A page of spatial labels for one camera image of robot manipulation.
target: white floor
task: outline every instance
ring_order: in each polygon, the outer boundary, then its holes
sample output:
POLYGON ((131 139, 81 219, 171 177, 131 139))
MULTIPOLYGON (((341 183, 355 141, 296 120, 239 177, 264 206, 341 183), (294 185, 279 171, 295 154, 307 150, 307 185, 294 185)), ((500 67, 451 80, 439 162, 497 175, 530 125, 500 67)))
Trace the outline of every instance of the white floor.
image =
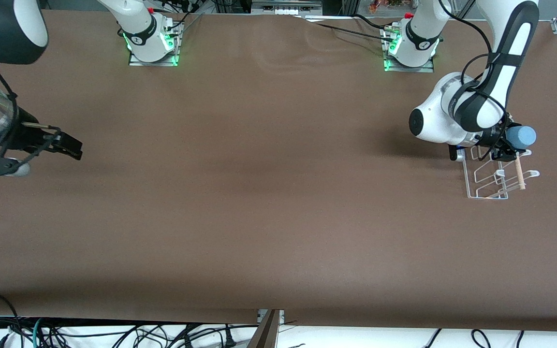
MULTIPOLYGON (((224 326, 202 326, 203 328, 223 328, 224 326)), ((132 326, 102 326, 85 328, 64 328, 63 333, 96 334, 126 331, 132 326)), ((164 326, 169 337, 175 336, 184 326, 164 326)), ((250 339, 254 328, 232 330, 234 340, 243 342, 250 339)), ((277 348, 423 348, 427 345, 434 329, 387 329, 387 328, 331 328, 318 326, 281 326, 277 348)), ((515 348, 519 331, 484 330, 491 348, 515 348)), ((0 330, 0 339, 7 330, 0 330)), ((111 348, 120 335, 91 338, 68 338, 72 348, 111 348)), ((130 335, 120 348, 131 348, 135 335, 130 335)), ((183 342, 174 345, 177 348, 183 342)), ((194 348, 218 348, 218 334, 208 335, 192 342, 194 348)), ((25 346, 31 348, 31 342, 25 340, 25 346)), ((18 335, 9 337, 6 348, 19 348, 18 335)), ((557 348, 557 333, 527 331, 520 344, 521 348, 557 348)), ((160 348, 157 342, 144 340, 139 348, 160 348)), ((478 348, 470 336, 470 330, 442 330, 432 348, 478 348)))

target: teal cable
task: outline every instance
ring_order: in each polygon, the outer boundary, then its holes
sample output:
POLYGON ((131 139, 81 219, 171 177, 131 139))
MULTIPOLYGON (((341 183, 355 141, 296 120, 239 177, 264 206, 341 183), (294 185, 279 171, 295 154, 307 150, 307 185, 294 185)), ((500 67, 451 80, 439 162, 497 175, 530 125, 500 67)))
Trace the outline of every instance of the teal cable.
POLYGON ((36 324, 33 326, 33 333, 31 334, 33 348, 38 348, 38 326, 40 326, 40 321, 42 321, 42 318, 38 319, 36 324))

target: metal rack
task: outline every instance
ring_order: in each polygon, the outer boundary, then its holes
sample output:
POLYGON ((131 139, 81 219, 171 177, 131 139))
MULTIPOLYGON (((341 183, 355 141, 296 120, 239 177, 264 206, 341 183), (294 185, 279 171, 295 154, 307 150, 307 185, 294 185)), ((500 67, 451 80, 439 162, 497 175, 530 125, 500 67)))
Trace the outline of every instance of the metal rack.
MULTIPOLYGON (((523 181, 540 176, 538 170, 523 171, 517 161, 501 162, 489 158, 487 161, 478 159, 486 153, 486 148, 473 146, 459 150, 464 167, 464 179, 468 198, 474 200, 508 200, 509 192, 525 189, 518 175, 520 170, 523 181)), ((526 150, 518 158, 525 159, 532 155, 526 150)))

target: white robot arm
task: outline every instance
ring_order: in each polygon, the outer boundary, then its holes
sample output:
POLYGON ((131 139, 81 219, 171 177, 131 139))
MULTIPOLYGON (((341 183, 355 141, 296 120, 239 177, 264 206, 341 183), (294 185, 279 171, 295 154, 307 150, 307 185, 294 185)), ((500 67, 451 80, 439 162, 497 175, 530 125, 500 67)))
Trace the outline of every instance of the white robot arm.
MULTIPOLYGON (((173 20, 152 13, 141 0, 97 0, 120 24, 130 51, 143 62, 158 61, 174 49, 173 20)), ((46 49, 48 34, 37 0, 0 0, 0 63, 31 64, 46 49)), ((16 103, 0 75, 0 175, 29 173, 28 161, 41 151, 60 152, 79 160, 82 143, 59 128, 38 124, 16 103), (7 150, 24 150, 24 160, 6 158, 7 150)))
POLYGON ((440 43, 440 33, 450 16, 451 5, 447 0, 425 0, 416 8, 412 18, 400 20, 400 37, 390 53, 398 62, 411 68, 423 66, 440 43))
MULTIPOLYGON (((441 0, 424 3, 430 5, 425 7, 428 11, 416 11, 412 20, 419 14, 440 17, 436 8, 442 9, 441 0)), ((492 51, 487 55, 488 68, 479 81, 468 76, 462 81, 459 72, 440 79, 433 93, 410 115, 410 130, 416 137, 460 147, 495 147, 493 158, 498 160, 513 160, 517 150, 525 150, 536 141, 536 132, 513 123, 510 117, 505 117, 504 108, 539 21, 538 3, 538 0, 477 0, 494 36, 492 51)), ((432 31, 429 38, 438 35, 438 31, 432 31)), ((400 48, 404 46, 413 48, 413 44, 402 42, 400 48)), ((396 58, 406 61, 401 53, 398 51, 396 58)), ((428 57, 422 55, 414 64, 424 64, 428 57)))

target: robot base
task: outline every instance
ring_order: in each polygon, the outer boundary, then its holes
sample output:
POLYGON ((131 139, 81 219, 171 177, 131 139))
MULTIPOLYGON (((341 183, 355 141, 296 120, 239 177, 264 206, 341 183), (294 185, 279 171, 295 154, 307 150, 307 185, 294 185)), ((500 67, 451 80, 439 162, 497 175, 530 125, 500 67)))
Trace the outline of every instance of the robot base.
MULTIPOLYGON (((173 20, 171 18, 167 18, 167 25, 172 26, 173 20)), ((144 62, 140 61, 130 53, 130 57, 128 58, 128 65, 130 66, 177 66, 179 63, 179 51, 182 47, 182 33, 184 31, 184 23, 178 24, 175 28, 172 29, 168 33, 168 35, 173 35, 173 38, 169 38, 165 40, 167 44, 173 44, 175 47, 173 51, 167 53, 162 59, 155 61, 155 62, 144 62)))
MULTIPOLYGON (((380 36, 384 38, 392 38, 393 40, 396 39, 397 33, 395 31, 386 31, 384 29, 380 29, 380 36)), ((405 66, 397 61, 393 55, 389 53, 389 51, 394 48, 393 42, 387 42, 381 40, 382 42, 382 51, 384 52, 384 71, 400 71, 403 73, 433 73, 433 59, 429 58, 429 60, 425 63, 424 66, 418 66, 416 68, 412 68, 411 66, 405 66)))

